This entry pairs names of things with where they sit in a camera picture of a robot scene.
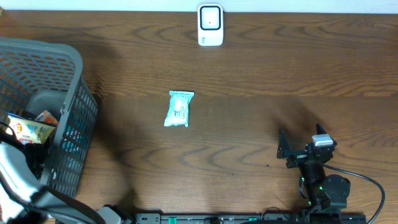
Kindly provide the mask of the teal wet wipes pack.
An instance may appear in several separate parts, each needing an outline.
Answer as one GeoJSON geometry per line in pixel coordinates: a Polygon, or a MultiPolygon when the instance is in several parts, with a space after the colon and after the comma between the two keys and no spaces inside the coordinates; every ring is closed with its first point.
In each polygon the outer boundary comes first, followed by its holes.
{"type": "Polygon", "coordinates": [[[169,91],[170,103],[164,126],[189,126],[189,105],[195,93],[192,91],[169,91]]]}

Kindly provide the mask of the small orange snack packet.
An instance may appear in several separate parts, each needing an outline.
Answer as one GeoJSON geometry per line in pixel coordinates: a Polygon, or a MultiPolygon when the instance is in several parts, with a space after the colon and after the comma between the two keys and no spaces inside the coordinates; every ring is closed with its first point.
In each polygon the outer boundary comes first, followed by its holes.
{"type": "Polygon", "coordinates": [[[54,125],[58,126],[58,119],[56,117],[54,117],[51,112],[49,112],[47,110],[44,110],[43,112],[41,112],[41,114],[39,114],[36,117],[35,121],[48,123],[48,124],[54,124],[54,125]]]}

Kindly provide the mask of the yellow snack bag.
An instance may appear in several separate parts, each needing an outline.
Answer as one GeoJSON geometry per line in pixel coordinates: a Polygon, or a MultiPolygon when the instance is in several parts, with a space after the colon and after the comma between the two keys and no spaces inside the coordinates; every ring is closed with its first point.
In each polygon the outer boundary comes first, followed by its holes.
{"type": "Polygon", "coordinates": [[[16,114],[7,115],[7,134],[15,134],[18,141],[23,144],[44,144],[56,130],[55,124],[47,124],[22,118],[16,114]]]}

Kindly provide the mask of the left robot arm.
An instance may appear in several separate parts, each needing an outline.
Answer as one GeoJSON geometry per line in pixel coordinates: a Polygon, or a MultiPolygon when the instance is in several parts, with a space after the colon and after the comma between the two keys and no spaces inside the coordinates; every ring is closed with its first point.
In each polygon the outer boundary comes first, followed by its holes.
{"type": "Polygon", "coordinates": [[[135,218],[118,207],[105,205],[93,210],[82,202],[57,192],[34,177],[25,155],[1,143],[1,223],[134,223],[135,218]]]}

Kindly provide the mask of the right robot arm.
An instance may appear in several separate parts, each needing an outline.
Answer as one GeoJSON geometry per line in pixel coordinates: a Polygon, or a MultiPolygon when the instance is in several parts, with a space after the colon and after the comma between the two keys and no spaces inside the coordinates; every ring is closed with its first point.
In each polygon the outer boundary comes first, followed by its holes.
{"type": "Polygon", "coordinates": [[[302,210],[300,221],[304,223],[343,223],[342,209],[347,207],[350,181],[338,174],[326,175],[325,163],[333,158],[336,141],[316,125],[317,133],[305,149],[291,149],[283,130],[279,131],[277,158],[285,159],[287,168],[299,168],[299,188],[310,207],[302,210]]]}

